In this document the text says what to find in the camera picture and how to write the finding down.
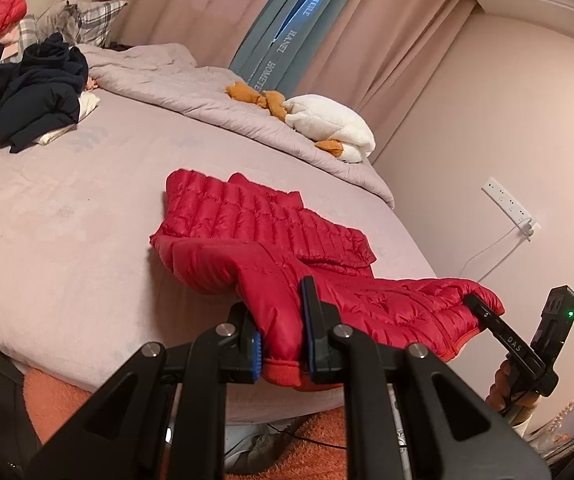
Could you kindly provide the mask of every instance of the handheld device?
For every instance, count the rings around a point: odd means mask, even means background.
[[[574,291],[567,285],[552,288],[541,313],[541,323],[529,345],[476,294],[465,296],[463,303],[509,352],[511,390],[507,407],[501,414],[506,418],[510,412],[516,415],[512,402],[516,394],[536,391],[549,397],[558,385],[554,363],[574,323]]]
[[[347,478],[404,480],[388,384],[396,392],[412,478],[551,480],[543,460],[429,348],[376,343],[301,281],[304,354],[315,384],[345,387]],[[193,342],[143,345],[31,460],[24,480],[224,479],[227,383],[261,370],[253,317],[235,304],[227,322]],[[172,399],[182,383],[171,447]],[[0,463],[0,480],[20,480]]]

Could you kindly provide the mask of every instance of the screw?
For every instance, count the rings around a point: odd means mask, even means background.
[[[236,327],[231,323],[221,323],[216,327],[216,334],[227,336],[234,335],[236,333]]]
[[[334,334],[336,334],[338,337],[348,338],[353,334],[353,328],[349,325],[336,325],[334,326]]]
[[[156,357],[160,354],[161,348],[158,343],[145,343],[140,351],[145,357]]]
[[[422,343],[412,343],[407,347],[407,351],[419,359],[424,359],[429,354],[429,349]]]

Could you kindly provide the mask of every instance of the white cable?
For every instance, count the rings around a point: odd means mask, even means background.
[[[507,231],[507,233],[505,233],[503,236],[501,236],[498,240],[496,240],[493,244],[491,244],[488,247],[485,247],[483,250],[478,251],[476,254],[474,254],[474,256],[472,256],[470,259],[468,259],[464,266],[462,266],[461,272],[458,273],[458,277],[461,278],[462,277],[462,273],[465,271],[465,269],[467,268],[467,266],[472,262],[472,260],[474,260],[475,258],[478,258],[482,253],[485,253],[487,251],[489,251],[492,247],[494,247],[496,244],[501,243],[505,238],[507,238],[510,234],[512,234],[514,232],[515,229],[518,229],[518,226],[515,225],[514,227],[512,227],[509,231]]]
[[[237,447],[239,447],[244,441],[246,441],[246,440],[248,440],[248,439],[250,439],[250,438],[252,438],[252,437],[258,436],[259,434],[261,434],[261,433],[250,433],[250,434],[248,434],[247,436],[245,436],[245,437],[243,437],[242,439],[240,439],[235,446],[232,446],[227,452],[225,452],[225,460],[231,458],[231,457],[233,456],[233,455],[231,455],[231,453],[232,453]]]
[[[507,233],[505,233],[503,236],[501,236],[498,240],[496,240],[494,243],[492,243],[490,246],[485,247],[483,250],[478,251],[476,254],[474,254],[474,256],[472,256],[470,259],[468,259],[464,266],[462,266],[461,272],[458,273],[458,277],[461,278],[462,277],[462,273],[465,271],[465,269],[467,268],[467,266],[476,258],[478,258],[481,254],[486,253],[487,251],[489,251],[492,247],[496,246],[497,244],[501,243],[505,238],[507,238],[510,234],[512,234],[516,229],[519,230],[520,234],[523,235],[523,237],[521,237],[519,243],[517,243],[515,245],[515,247],[512,248],[511,251],[509,251],[509,253],[507,253],[505,256],[503,256],[503,258],[496,264],[494,265],[490,270],[488,270],[488,272],[486,272],[481,278],[479,278],[477,281],[477,283],[480,283],[482,280],[484,280],[486,277],[488,277],[488,275],[491,274],[491,272],[493,272],[493,270],[496,270],[498,268],[498,266],[500,264],[502,264],[505,260],[507,260],[507,258],[509,258],[509,256],[515,251],[517,250],[517,248],[519,247],[519,245],[521,243],[523,243],[524,240],[529,240],[530,236],[532,236],[534,234],[534,220],[531,218],[528,218],[523,224],[519,224],[519,225],[515,225],[514,227],[512,227]]]

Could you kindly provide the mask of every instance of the stuffed animal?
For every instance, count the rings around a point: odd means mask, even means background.
[[[365,160],[376,143],[369,126],[360,115],[334,100],[320,95],[301,95],[285,101],[277,91],[257,92],[242,81],[227,87],[237,101],[268,108],[315,146],[345,162]]]

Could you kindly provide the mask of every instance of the pink wall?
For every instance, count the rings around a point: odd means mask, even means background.
[[[510,220],[480,190],[494,176],[542,230],[483,284],[531,339],[549,290],[574,289],[574,40],[528,23],[473,15],[375,163],[396,214],[438,276],[506,234]],[[477,280],[516,245],[507,237],[470,264]],[[454,368],[487,394],[504,352],[475,338]],[[574,328],[558,359],[561,384],[537,411],[547,421],[574,397]]]

